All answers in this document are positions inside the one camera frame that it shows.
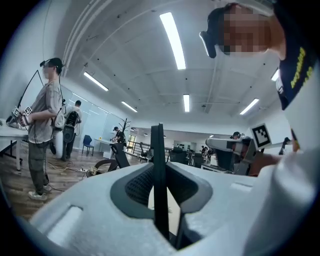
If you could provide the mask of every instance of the glass wall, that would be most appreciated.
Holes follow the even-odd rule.
[[[67,111],[75,105],[76,101],[81,101],[82,122],[80,123],[79,134],[76,135],[74,140],[74,148],[82,149],[84,137],[85,135],[89,135],[92,139],[91,145],[95,147],[94,150],[99,151],[101,149],[100,142],[95,141],[95,139],[101,137],[103,140],[109,141],[116,135],[116,132],[113,131],[114,127],[122,129],[120,124],[123,126],[124,121],[120,117],[109,113],[107,109],[94,105],[63,86],[61,86],[61,91],[65,99]],[[130,124],[128,125],[127,131],[124,132],[126,141],[128,141],[130,134]]]

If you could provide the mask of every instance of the white ceiling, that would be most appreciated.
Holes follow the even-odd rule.
[[[125,111],[126,101],[139,110],[175,106],[183,113],[183,94],[190,94],[190,112],[238,115],[254,98],[257,110],[277,100],[271,77],[279,61],[270,52],[255,57],[225,56],[210,59],[199,38],[207,29],[208,14],[226,1],[212,0],[109,0],[97,16],[81,24],[83,35],[70,56],[67,77],[97,97]],[[159,15],[171,12],[184,53],[186,69],[178,70],[168,36]],[[103,91],[86,77],[92,74],[109,88]]]

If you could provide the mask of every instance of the grey shirt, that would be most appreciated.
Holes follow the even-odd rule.
[[[62,95],[58,80],[44,85],[32,104],[31,109],[33,113],[49,110],[56,115],[59,111],[62,111]],[[29,126],[28,138],[31,143],[42,143],[51,140],[53,131],[52,119],[35,120]]]

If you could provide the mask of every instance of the wooden floor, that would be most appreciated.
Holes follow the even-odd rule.
[[[130,165],[140,164],[139,159],[135,156],[129,154],[126,154],[126,156]],[[27,194],[35,188],[29,172],[28,144],[23,141],[21,142],[20,157],[23,159],[21,171],[17,171],[15,159],[5,155],[0,157],[0,178],[15,214],[29,220],[39,208],[50,202],[62,192],[52,190],[52,192],[47,195],[48,199],[45,202],[31,200]],[[87,179],[87,177],[84,176],[84,172],[77,172],[76,170],[72,171],[70,169],[65,169],[66,167],[76,167],[79,170],[81,168],[89,169],[103,159],[102,152],[94,152],[93,156],[90,154],[87,157],[85,151],[82,154],[81,150],[74,149],[69,161],[63,162],[56,159],[50,149],[48,149],[46,151],[46,172],[49,177],[49,182],[53,188],[65,191],[82,179]],[[108,168],[109,165],[103,165],[99,168],[99,171],[106,172]]]

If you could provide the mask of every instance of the wall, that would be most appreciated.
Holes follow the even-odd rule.
[[[292,139],[290,125],[284,112],[281,109],[279,101],[276,101],[272,107],[262,111],[259,116],[256,116],[248,121],[250,127],[254,127],[265,123],[271,137],[272,144],[282,143],[285,137]],[[252,137],[249,130],[246,135]]]
[[[73,93],[79,95],[80,97],[86,99],[87,101],[94,103],[96,106],[110,112],[111,114],[118,116],[122,119],[128,118],[128,120],[132,120],[133,116],[122,111],[111,103],[98,98],[91,91],[85,89],[83,86],[79,86],[79,84],[69,77],[61,77],[61,85],[63,85],[68,90]]]
[[[244,133],[248,123],[240,116],[228,116],[217,112],[180,112],[176,106],[148,106],[139,109],[139,116],[132,122],[132,127],[151,128],[163,123],[165,130],[194,132],[204,134],[233,134],[235,131]]]

